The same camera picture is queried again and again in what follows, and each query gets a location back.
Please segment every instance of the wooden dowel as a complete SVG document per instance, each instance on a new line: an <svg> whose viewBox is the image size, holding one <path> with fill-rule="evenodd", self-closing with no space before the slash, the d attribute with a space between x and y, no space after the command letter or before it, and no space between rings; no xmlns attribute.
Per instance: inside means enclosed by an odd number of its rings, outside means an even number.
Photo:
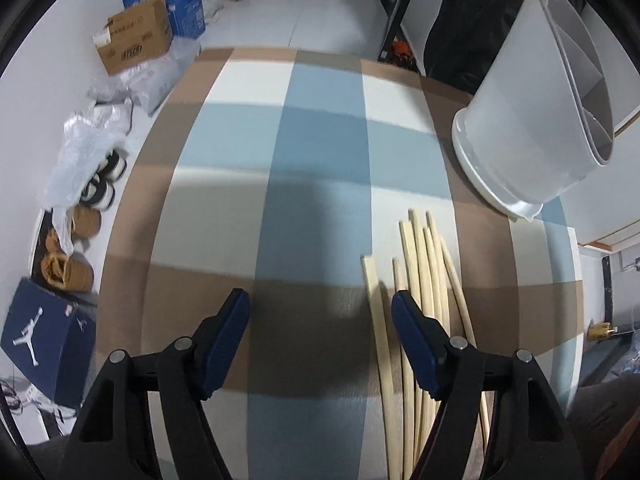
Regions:
<svg viewBox="0 0 640 480"><path fill-rule="evenodd" d="M431 230L425 227L422 231L422 239L425 240L429 255L429 268L431 271L431 283L433 290L433 315L438 321L442 318L442 304L440 302L440 276L438 273L438 255L435 250Z"/></svg>
<svg viewBox="0 0 640 480"><path fill-rule="evenodd" d="M394 285L398 290L408 290L402 265L393 259ZM402 478L409 480L414 471L414 370L402 349Z"/></svg>
<svg viewBox="0 0 640 480"><path fill-rule="evenodd" d="M378 356L378 370L380 372L380 394L382 398L382 413L385 424L386 463L388 466L389 480L401 480L400 471L401 451L398 441L398 422L394 408L394 385L391 372L391 354L389 341L386 335L385 312L382 303L380 282L376 272L373 256L362 257L362 270L366 283L367 296L373 333L376 341L376 354Z"/></svg>
<svg viewBox="0 0 640 480"><path fill-rule="evenodd" d="M416 305L422 309L422 295L420 291L420 272L418 272L418 254L414 229L411 222L400 222L400 238L402 240L402 251L404 252L404 262L406 264L406 275L409 278L409 292ZM415 385L414 395L414 463L418 453L418 437L420 435L420 414L422 413L422 391Z"/></svg>
<svg viewBox="0 0 640 480"><path fill-rule="evenodd" d="M438 226L436 224L435 216L431 211L427 213L427 220L429 222L429 229L431 231L431 238L433 239L433 247L435 249L436 261L438 266L438 290L440 292L440 313L441 318L438 318L445 332L450 335L451 322L449 318L449 296L447 292L447 279L446 271L444 268L444 257L442 256L442 243L440 241L440 233L438 232Z"/></svg>
<svg viewBox="0 0 640 480"><path fill-rule="evenodd" d="M449 253L449 249L447 249L447 244L445 243L444 238L440 237L440 243L442 245L442 254L444 256L445 267L447 267L449 281L451 282L453 293L456 297L456 303L458 304L458 310L460 312L460 317L462 318L462 326L465 329L466 338L473 346L477 348L478 346L476 345L476 336L474 335L474 329L471 325L469 309L466 306L465 295L462 292L462 285L460 284L460 279L458 277L458 273L456 272L456 267L453 264L451 254ZM486 445L489 441L490 426L489 409L486 403L485 392L482 392L482 396L480 397L480 427L482 429L482 444L484 445L484 449L486 450Z"/></svg>
<svg viewBox="0 0 640 480"><path fill-rule="evenodd" d="M420 215L414 209L409 210L409 220L414 229L415 248L418 256L418 275L420 277L420 298L422 300L422 313L428 317L434 317L434 293L431 279L431 267L430 260L427 254L427 246L424 240L423 227L420 225ZM430 402L430 397L427 392L415 385L416 398L420 399L416 402L415 417L419 418L419 423L414 424L416 435L418 436L414 440L415 447L415 463L418 462L424 443L426 442L426 435L429 434L431 429L430 420L432 416L433 407Z"/></svg>

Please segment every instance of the brown rug stripe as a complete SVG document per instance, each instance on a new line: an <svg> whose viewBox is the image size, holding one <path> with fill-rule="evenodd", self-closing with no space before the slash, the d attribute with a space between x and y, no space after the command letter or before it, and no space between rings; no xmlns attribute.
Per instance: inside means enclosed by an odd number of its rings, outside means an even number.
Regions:
<svg viewBox="0 0 640 480"><path fill-rule="evenodd" d="M193 334L203 319L218 313L235 287L247 291L253 306L254 280L250 278L151 264L142 315L142 353L159 352L175 339ZM247 390L250 328L244 332L226 377L226 390Z"/></svg>
<svg viewBox="0 0 640 480"><path fill-rule="evenodd" d="M412 88L421 89L420 75L391 64L378 63L367 59L360 60L362 75L370 75L386 81L400 83Z"/></svg>
<svg viewBox="0 0 640 480"><path fill-rule="evenodd" d="M247 384L249 338L245 334L225 390L280 398L380 394L363 287L252 280L151 264L142 314L142 351L159 351L177 337L193 333L202 319L218 311L235 286L251 295L250 329L261 330L251 337L255 375L251 384ZM388 317L394 388L400 392L400 347ZM268 337L257 338L256 333Z"/></svg>
<svg viewBox="0 0 640 480"><path fill-rule="evenodd" d="M460 269L478 348L511 354L518 348L518 279L509 219L478 195L462 171L451 142L451 125L470 96L430 78L422 91L440 140L460 250Z"/></svg>
<svg viewBox="0 0 640 480"><path fill-rule="evenodd" d="M289 48L236 47L229 61L280 61L293 63L297 50Z"/></svg>
<svg viewBox="0 0 640 480"><path fill-rule="evenodd" d="M582 282L521 286L520 345L543 354L584 331Z"/></svg>
<svg viewBox="0 0 640 480"><path fill-rule="evenodd" d="M296 53L296 63L344 70L345 72L361 72L360 58L345 56L344 54L326 54L324 52L299 50Z"/></svg>
<svg viewBox="0 0 640 480"><path fill-rule="evenodd" d="M204 51L158 115L131 170L111 231L98 298L96 352L140 353L146 276L174 169L231 50Z"/></svg>

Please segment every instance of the brown shoe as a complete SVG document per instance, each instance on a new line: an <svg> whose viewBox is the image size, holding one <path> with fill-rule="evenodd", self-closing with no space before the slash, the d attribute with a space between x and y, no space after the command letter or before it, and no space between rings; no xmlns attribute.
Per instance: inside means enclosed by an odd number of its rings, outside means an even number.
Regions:
<svg viewBox="0 0 640 480"><path fill-rule="evenodd" d="M71 213L71 236L91 238L98 234L101 221L100 211L78 204Z"/></svg>
<svg viewBox="0 0 640 480"><path fill-rule="evenodd" d="M88 292L94 284L91 266L63 253L45 254L40 270L46 282L59 290Z"/></svg>

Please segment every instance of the wooden trim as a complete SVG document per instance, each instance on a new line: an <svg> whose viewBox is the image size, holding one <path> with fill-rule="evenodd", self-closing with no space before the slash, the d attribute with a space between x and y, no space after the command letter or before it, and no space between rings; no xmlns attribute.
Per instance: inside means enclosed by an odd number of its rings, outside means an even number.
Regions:
<svg viewBox="0 0 640 480"><path fill-rule="evenodd" d="M608 235L601 236L600 238L598 238L598 240L604 240L605 238L609 238L610 236L618 234L620 231L624 231L626 228L631 227L633 224L637 224L638 222L640 222L640 218L638 220L634 220L633 222L630 222L629 224L625 225L624 227L621 227L620 229L616 229L615 231L613 231L612 233L609 233Z"/></svg>
<svg viewBox="0 0 640 480"><path fill-rule="evenodd" d="M626 123L624 123L622 126L620 126L614 133L613 133L613 137L614 139L619 136L620 134L622 134L629 126L631 126L633 123L635 123L638 118L640 118L640 110L638 110Z"/></svg>
<svg viewBox="0 0 640 480"><path fill-rule="evenodd" d="M631 238L634 238L636 236L640 236L640 233L634 233L631 236L628 236L626 238L622 238L622 240L619 240L619 241L615 242L614 244L611 244L610 246L614 247L614 246L619 245L619 244L621 244L623 242L626 242L627 240L631 240Z"/></svg>
<svg viewBox="0 0 640 480"><path fill-rule="evenodd" d="M593 242L589 242L588 244L584 244L582 246L583 247L593 247L595 249L600 249L601 251L609 251L610 253L613 252L613 249L611 248L610 245L603 244L602 242L597 242L595 240Z"/></svg>

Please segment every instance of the white floor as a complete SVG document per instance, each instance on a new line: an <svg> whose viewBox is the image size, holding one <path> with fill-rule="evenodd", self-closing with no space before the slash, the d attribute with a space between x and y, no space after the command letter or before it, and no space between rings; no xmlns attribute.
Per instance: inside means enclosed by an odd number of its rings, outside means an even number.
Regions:
<svg viewBox="0 0 640 480"><path fill-rule="evenodd" d="M200 44L279 46L376 60L385 25L380 0L225 0Z"/></svg>

